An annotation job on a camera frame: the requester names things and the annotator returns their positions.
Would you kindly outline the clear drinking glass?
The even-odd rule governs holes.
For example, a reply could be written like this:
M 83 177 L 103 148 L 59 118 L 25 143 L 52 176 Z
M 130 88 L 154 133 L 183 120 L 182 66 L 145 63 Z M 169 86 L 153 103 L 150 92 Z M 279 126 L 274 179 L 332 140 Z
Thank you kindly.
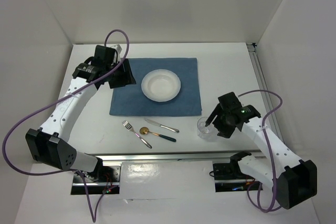
M 202 117 L 197 122 L 197 135 L 208 142 L 215 142 L 217 138 L 217 129 L 212 124 L 206 126 L 206 117 Z

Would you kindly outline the blue cloth napkin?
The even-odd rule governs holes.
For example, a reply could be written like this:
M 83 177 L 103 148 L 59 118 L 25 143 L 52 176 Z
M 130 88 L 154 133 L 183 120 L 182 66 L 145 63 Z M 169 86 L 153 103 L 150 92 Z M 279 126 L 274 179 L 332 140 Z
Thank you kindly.
M 202 114 L 196 58 L 130 58 L 136 84 L 113 90 L 110 115 L 114 116 L 199 116 Z M 141 90 L 141 82 L 153 70 L 166 69 L 181 81 L 178 95 L 170 101 L 155 102 Z

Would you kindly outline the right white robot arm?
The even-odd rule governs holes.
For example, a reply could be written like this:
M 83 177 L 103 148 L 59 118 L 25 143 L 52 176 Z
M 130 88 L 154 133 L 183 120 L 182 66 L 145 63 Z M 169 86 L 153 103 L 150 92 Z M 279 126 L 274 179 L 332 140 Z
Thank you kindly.
M 230 138 L 235 130 L 244 133 L 269 160 L 265 164 L 252 153 L 241 151 L 230 157 L 229 172 L 235 178 L 243 175 L 257 179 L 272 190 L 282 208 L 290 209 L 317 194 L 317 167 L 292 152 L 264 123 L 252 106 L 218 104 L 207 118 L 218 136 Z

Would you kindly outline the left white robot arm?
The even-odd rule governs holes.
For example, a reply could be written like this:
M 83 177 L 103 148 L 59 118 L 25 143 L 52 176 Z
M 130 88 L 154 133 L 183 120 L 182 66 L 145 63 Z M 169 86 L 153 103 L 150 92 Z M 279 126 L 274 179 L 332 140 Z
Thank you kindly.
M 128 60 L 113 74 L 92 83 L 111 69 L 108 65 L 94 66 L 87 62 L 76 67 L 65 100 L 57 104 L 39 129 L 29 129 L 26 133 L 25 139 L 33 160 L 63 171 L 80 170 L 93 182 L 112 172 L 103 165 L 102 159 L 80 152 L 68 143 L 79 115 L 101 85 L 108 82 L 114 89 L 136 83 Z

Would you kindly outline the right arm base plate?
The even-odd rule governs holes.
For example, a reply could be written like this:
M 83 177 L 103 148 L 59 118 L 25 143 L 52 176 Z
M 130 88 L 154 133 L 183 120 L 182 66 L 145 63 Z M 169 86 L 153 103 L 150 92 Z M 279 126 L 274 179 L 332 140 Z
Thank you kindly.
M 217 193 L 247 191 L 248 188 L 258 190 L 259 187 L 259 181 L 249 175 L 236 173 L 228 162 L 213 163 L 209 175 L 214 179 Z

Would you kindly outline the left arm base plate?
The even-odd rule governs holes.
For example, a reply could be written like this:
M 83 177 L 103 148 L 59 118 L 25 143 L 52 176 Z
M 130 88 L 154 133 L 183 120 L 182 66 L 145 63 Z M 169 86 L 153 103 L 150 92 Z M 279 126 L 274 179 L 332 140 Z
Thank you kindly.
M 112 163 L 110 169 L 100 178 L 93 178 L 86 172 L 81 172 L 89 195 L 116 195 L 120 192 L 121 164 Z M 85 185 L 82 177 L 75 173 L 71 183 L 71 195 L 85 195 Z

